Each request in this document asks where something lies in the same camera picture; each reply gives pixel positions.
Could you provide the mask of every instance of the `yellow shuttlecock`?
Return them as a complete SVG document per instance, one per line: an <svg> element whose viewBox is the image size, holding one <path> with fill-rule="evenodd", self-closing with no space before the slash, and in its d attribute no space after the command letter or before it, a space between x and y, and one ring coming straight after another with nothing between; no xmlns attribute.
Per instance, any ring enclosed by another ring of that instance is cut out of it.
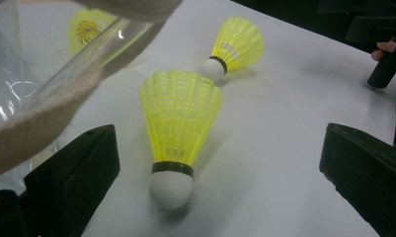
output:
<svg viewBox="0 0 396 237"><path fill-rule="evenodd" d="M219 31L212 56L198 72L204 77L218 80L227 72L259 61L264 50L263 36L255 25L240 17L230 18Z"/></svg>
<svg viewBox="0 0 396 237"><path fill-rule="evenodd" d="M223 104L222 91L195 72L154 74L139 92L154 154L150 194L175 209L192 193L193 164Z"/></svg>
<svg viewBox="0 0 396 237"><path fill-rule="evenodd" d="M69 22L68 47L77 54L116 19L116 16L98 9L78 11Z"/></svg>

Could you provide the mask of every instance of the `white table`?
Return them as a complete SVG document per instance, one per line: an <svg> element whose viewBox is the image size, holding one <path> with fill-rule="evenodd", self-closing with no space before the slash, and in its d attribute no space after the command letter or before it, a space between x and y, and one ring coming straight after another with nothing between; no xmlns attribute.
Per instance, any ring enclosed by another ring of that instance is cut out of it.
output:
<svg viewBox="0 0 396 237"><path fill-rule="evenodd" d="M70 3L53 4L66 21L75 12L65 7ZM30 8L21 9L23 23L34 17ZM154 72L197 69L222 22L235 16L260 28L266 54L222 81L225 103L197 158L189 208L161 211L148 194L153 157L139 88ZM39 31L23 32L23 42ZM40 58L26 55L37 70ZM185 0L136 60L102 83L61 137L69 142L108 123L117 129L121 170L83 236L377 236L318 168L328 122L392 143L396 77L385 90L366 88L375 64L365 52L236 3Z"/></svg>

